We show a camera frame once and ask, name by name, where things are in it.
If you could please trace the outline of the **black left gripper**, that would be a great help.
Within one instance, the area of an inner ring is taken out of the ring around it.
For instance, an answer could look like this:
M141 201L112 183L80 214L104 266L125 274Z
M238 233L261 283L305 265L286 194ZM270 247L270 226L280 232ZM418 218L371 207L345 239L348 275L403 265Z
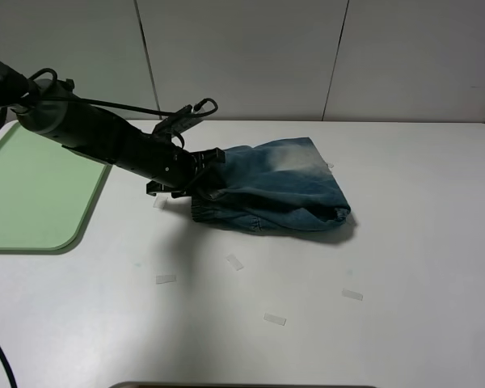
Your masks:
M226 154L219 148L188 152L174 150L158 156L145 186L146 194L169 194L172 198L202 196L210 190L222 188L224 179L217 171L226 162Z

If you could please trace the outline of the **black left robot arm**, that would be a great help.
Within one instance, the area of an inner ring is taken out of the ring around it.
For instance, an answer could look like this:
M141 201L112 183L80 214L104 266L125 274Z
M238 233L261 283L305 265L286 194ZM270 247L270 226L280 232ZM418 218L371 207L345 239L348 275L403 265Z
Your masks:
M218 170L224 151L189 152L183 143L183 133L209 116L204 106L214 103L206 98L177 112L158 112L163 120L144 133L115 113L143 108L79 98L73 80L59 79L55 70L25 77L0 61L0 129L13 112L25 129L74 154L147 178L150 196L206 196L224 187Z

